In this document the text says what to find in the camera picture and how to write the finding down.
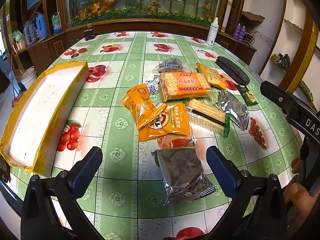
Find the orange cracker package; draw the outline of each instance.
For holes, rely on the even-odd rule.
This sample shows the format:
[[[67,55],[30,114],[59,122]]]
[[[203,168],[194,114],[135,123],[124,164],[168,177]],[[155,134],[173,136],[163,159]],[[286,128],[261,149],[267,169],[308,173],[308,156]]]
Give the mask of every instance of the orange cracker package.
[[[205,75],[205,77],[207,78],[208,82],[211,85],[213,85],[217,88],[227,89],[226,84],[224,83],[224,81],[220,77],[220,74],[214,68],[210,68],[210,67],[207,67],[207,66],[199,64],[199,63],[197,63],[196,66],[197,66],[198,71]]]
[[[139,130],[139,141],[144,142],[168,133],[190,135],[189,118],[183,103],[167,105],[156,119]]]
[[[160,73],[162,99],[206,97],[212,94],[211,87],[202,73],[172,72]]]
[[[149,99],[146,84],[131,88],[122,98],[121,104],[130,110],[138,129],[154,120],[166,106]]]

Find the display case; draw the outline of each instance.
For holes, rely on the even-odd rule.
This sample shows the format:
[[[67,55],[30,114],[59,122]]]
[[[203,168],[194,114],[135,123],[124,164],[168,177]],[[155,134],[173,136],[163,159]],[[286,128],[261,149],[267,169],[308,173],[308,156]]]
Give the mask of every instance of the display case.
[[[209,27],[220,0],[64,0],[67,27],[115,19],[166,19]]]

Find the white bottle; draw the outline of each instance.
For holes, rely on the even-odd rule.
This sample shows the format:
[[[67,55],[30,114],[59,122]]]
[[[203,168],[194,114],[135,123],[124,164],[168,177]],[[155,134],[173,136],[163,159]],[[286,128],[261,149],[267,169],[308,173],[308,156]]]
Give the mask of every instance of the white bottle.
[[[211,23],[210,26],[210,30],[208,33],[208,38],[207,38],[207,44],[208,45],[213,45],[214,44],[214,40],[216,39],[217,33],[218,33],[218,17],[216,17],[213,21],[213,23]]]

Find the human hand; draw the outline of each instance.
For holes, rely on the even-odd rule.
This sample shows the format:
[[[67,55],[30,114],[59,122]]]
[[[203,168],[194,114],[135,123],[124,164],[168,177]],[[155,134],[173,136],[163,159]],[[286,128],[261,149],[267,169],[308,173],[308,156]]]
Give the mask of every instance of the human hand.
[[[294,158],[291,162],[292,173],[299,173],[303,161],[300,158]],[[305,187],[301,184],[296,183],[297,176],[295,175],[292,180],[289,182],[287,187],[284,190],[284,201],[289,202],[292,201],[293,206],[297,209],[298,215],[292,225],[289,227],[299,228],[303,222],[306,220],[309,215],[313,205],[316,202],[316,199],[319,196],[320,190],[317,192],[315,196],[310,196]]]

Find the screw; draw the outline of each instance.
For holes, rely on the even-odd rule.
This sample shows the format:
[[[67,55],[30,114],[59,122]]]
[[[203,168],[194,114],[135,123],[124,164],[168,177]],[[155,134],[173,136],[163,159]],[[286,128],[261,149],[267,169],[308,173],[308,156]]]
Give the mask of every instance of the screw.
[[[58,175],[60,177],[64,178],[64,177],[66,177],[68,175],[68,173],[69,173],[68,171],[60,171]]]
[[[272,178],[273,180],[277,180],[277,179],[278,179],[278,176],[277,176],[276,174],[271,174],[270,176],[271,176],[271,178]]]
[[[31,180],[32,180],[32,181],[35,181],[36,179],[38,179],[38,175],[33,175],[33,176],[31,177]]]
[[[241,175],[244,176],[244,177],[248,177],[250,175],[250,173],[246,170],[242,170],[240,171]]]

